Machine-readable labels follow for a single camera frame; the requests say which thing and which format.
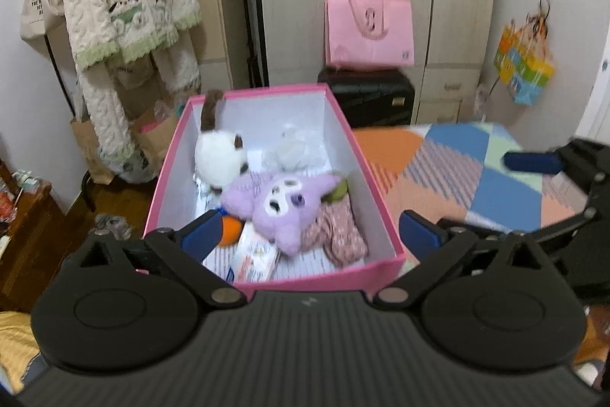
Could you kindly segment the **orange foam ball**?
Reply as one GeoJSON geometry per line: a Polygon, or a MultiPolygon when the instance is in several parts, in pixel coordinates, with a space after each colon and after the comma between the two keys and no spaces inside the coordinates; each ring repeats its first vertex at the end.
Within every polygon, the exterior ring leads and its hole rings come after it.
{"type": "Polygon", "coordinates": [[[221,217],[221,237],[219,247],[231,247],[238,243],[243,230],[243,222],[231,216],[221,217]]]}

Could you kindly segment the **small white tissue pack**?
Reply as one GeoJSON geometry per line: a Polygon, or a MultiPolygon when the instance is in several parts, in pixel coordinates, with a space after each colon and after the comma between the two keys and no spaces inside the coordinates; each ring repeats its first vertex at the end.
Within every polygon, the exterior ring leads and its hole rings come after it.
{"type": "Polygon", "coordinates": [[[248,221],[238,239],[226,280],[234,283],[269,281],[275,273],[280,252],[274,243],[261,236],[248,221]]]}

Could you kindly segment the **white brown plush toy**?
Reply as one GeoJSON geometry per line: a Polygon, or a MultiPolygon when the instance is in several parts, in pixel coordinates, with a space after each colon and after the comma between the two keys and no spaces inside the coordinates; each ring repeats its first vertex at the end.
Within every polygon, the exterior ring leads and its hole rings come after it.
{"type": "Polygon", "coordinates": [[[224,93],[221,90],[207,92],[194,148],[194,174],[216,194],[248,171],[242,137],[216,127],[217,111],[222,104],[224,93]]]}

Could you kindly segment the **pink floral cloth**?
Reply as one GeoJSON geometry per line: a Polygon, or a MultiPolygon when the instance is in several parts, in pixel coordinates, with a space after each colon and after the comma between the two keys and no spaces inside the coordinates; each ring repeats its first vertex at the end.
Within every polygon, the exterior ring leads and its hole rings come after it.
{"type": "Polygon", "coordinates": [[[302,235],[301,251],[323,248],[334,267],[347,267],[368,255],[368,245],[353,217],[350,196],[322,203],[318,216],[302,235]]]}

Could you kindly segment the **purple plush toy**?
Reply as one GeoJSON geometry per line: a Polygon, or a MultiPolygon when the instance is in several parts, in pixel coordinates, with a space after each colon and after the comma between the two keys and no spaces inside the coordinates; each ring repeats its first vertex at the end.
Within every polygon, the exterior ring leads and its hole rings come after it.
{"type": "Polygon", "coordinates": [[[226,187],[221,207],[250,221],[254,229],[288,257],[301,251],[302,233],[318,216],[321,200],[341,175],[297,175],[291,172],[246,172],[226,187]]]}

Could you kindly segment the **green foam ball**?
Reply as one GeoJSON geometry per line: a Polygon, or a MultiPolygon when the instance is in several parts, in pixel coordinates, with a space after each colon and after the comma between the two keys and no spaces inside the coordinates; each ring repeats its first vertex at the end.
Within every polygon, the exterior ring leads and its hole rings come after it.
{"type": "Polygon", "coordinates": [[[337,203],[348,194],[348,182],[346,179],[342,179],[336,187],[327,195],[323,197],[324,203],[337,203]]]}

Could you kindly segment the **white mesh bath pouf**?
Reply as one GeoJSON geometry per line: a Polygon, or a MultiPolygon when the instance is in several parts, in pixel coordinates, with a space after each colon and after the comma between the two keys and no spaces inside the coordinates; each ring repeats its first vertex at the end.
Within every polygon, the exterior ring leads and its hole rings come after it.
{"type": "Polygon", "coordinates": [[[283,130],[274,148],[263,154],[263,165],[270,171],[303,171],[318,159],[315,134],[289,127],[283,130]]]}

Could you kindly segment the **colourful patchwork table cover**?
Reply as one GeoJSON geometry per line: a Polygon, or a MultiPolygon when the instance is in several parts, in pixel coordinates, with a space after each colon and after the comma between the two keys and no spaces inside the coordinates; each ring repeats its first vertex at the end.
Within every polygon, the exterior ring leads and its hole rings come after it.
{"type": "Polygon", "coordinates": [[[584,196],[563,195],[549,175],[509,171],[505,153],[521,146],[490,123],[366,128],[355,138],[394,226],[406,210],[431,222],[444,217],[530,232],[567,219],[584,196]]]}

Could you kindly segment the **colourful gift bag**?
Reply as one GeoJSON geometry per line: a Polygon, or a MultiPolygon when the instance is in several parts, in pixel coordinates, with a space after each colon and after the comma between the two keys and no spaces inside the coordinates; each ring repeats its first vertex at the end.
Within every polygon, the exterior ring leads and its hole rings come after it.
{"type": "Polygon", "coordinates": [[[538,10],[529,13],[522,26],[512,19],[502,30],[493,64],[497,80],[518,105],[535,104],[553,79],[555,65],[548,45],[550,11],[550,0],[539,0],[538,10]]]}

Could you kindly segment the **brown paper bag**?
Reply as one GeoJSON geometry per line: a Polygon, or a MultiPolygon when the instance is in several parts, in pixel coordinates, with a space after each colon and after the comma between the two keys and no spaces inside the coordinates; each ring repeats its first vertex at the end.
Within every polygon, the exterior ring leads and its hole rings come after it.
{"type": "Polygon", "coordinates": [[[72,120],[70,127],[87,163],[94,183],[109,185],[118,177],[130,184],[145,184],[160,173],[178,117],[170,113],[155,121],[148,109],[132,123],[123,118],[117,133],[103,131],[98,142],[97,128],[90,120],[72,120]]]}

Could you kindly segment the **pink cardboard box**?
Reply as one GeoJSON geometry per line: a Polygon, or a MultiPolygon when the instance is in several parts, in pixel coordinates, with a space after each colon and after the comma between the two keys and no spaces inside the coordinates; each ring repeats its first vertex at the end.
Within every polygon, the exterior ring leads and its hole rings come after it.
{"type": "Polygon", "coordinates": [[[375,293],[413,262],[329,88],[242,90],[187,102],[167,151],[147,229],[178,230],[203,214],[245,224],[219,247],[182,249],[245,294],[375,293]]]}

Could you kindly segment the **black suitcase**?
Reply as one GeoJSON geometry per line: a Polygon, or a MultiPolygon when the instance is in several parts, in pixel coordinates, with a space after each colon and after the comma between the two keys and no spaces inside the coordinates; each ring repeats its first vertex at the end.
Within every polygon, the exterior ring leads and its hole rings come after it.
{"type": "Polygon", "coordinates": [[[414,86],[400,70],[354,71],[325,68],[326,84],[353,129],[411,124],[414,86]]]}

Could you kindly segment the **pink tote bag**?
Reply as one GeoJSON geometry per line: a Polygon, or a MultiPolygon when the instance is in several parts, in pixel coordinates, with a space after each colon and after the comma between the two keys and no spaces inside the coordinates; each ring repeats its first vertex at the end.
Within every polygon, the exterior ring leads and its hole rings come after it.
{"type": "Polygon", "coordinates": [[[411,1],[326,0],[325,64],[365,71],[413,66],[411,1]]]}

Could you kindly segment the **cream knit cardigan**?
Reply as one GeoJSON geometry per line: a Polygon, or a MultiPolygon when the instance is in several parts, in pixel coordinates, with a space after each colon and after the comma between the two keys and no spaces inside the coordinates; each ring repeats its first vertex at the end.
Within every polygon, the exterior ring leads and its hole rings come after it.
{"type": "Polygon", "coordinates": [[[170,94],[201,82],[190,31],[202,20],[199,0],[63,0],[66,28],[91,123],[117,133],[127,117],[113,69],[154,61],[170,94]]]}

